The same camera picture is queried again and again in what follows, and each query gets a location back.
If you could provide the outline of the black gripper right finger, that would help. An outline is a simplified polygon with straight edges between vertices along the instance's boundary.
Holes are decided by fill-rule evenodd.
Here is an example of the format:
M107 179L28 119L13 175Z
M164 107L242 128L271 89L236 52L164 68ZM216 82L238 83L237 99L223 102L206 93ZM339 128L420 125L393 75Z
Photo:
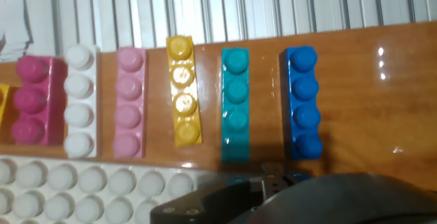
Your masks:
M292 172L287 174L287 178L290 180L292 184L298 184L299 182L309 180L310 175L305 173Z

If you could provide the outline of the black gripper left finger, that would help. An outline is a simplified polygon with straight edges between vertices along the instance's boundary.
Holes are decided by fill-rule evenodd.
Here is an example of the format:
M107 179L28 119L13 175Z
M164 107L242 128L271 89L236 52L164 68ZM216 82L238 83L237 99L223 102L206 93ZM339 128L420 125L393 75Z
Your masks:
M264 178L280 179L280 163L262 165L261 174L230 174L207 182L199 189L177 197L150 211L151 223L232 223L249 215L266 200Z

